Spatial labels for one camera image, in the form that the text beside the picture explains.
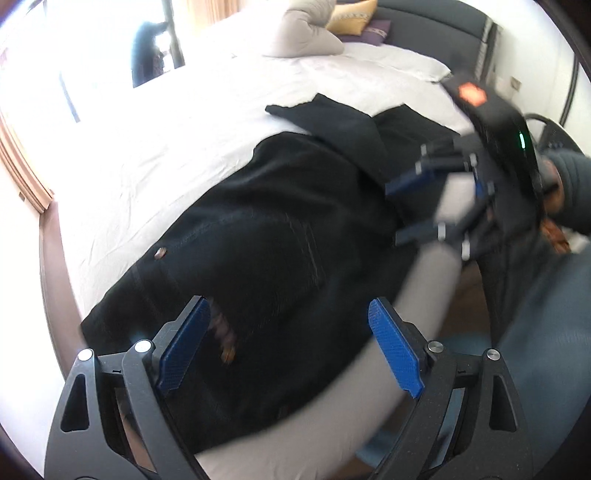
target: wall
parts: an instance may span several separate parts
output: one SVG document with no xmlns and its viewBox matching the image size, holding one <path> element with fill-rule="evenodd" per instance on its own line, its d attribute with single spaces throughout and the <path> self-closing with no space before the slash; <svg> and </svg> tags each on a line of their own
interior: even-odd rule
<svg viewBox="0 0 591 480">
<path fill-rule="evenodd" d="M 0 166 L 0 424 L 43 474 L 63 378 L 51 345 L 39 276 L 39 215 Z"/>
<path fill-rule="evenodd" d="M 498 75 L 522 83 L 512 100 L 523 113 L 560 119 L 568 95 L 574 54 L 534 0 L 462 0 L 503 27 Z"/>
<path fill-rule="evenodd" d="M 586 155 L 591 155 L 591 82 L 583 69 L 579 70 L 573 105 L 564 126 Z"/>
</svg>

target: gray sleeve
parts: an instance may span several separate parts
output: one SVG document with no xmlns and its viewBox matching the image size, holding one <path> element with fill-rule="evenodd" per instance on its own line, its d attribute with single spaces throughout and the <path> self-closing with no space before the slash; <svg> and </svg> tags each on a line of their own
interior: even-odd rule
<svg viewBox="0 0 591 480">
<path fill-rule="evenodd" d="M 564 186 L 564 208 L 554 220 L 578 233 L 591 234 L 591 158 L 570 150 L 544 155 L 556 165 Z"/>
</svg>

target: dark gray headboard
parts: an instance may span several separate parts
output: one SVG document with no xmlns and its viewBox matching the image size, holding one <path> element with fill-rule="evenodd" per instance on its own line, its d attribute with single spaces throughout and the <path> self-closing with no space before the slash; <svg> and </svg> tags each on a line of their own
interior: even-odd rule
<svg viewBox="0 0 591 480">
<path fill-rule="evenodd" d="M 476 8 L 459 0 L 378 0 L 373 18 L 392 21 L 387 44 L 433 57 L 452 73 L 489 78 L 499 29 Z"/>
</svg>

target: wall outlet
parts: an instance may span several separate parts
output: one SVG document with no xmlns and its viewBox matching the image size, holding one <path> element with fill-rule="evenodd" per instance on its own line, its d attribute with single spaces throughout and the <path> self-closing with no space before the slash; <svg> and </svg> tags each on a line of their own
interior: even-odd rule
<svg viewBox="0 0 591 480">
<path fill-rule="evenodd" d="M 516 92 L 521 90 L 521 82 L 515 77 L 511 77 L 511 88 L 513 88 L 513 90 Z"/>
</svg>

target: purple pillow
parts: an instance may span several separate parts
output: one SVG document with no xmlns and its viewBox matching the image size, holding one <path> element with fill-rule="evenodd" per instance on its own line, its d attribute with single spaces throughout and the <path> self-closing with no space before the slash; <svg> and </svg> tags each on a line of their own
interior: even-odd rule
<svg viewBox="0 0 591 480">
<path fill-rule="evenodd" d="M 381 45 L 386 40 L 390 31 L 391 20 L 372 20 L 367 27 L 363 29 L 360 36 L 357 35 L 337 35 L 342 42 L 358 41 L 369 43 L 370 45 Z"/>
</svg>

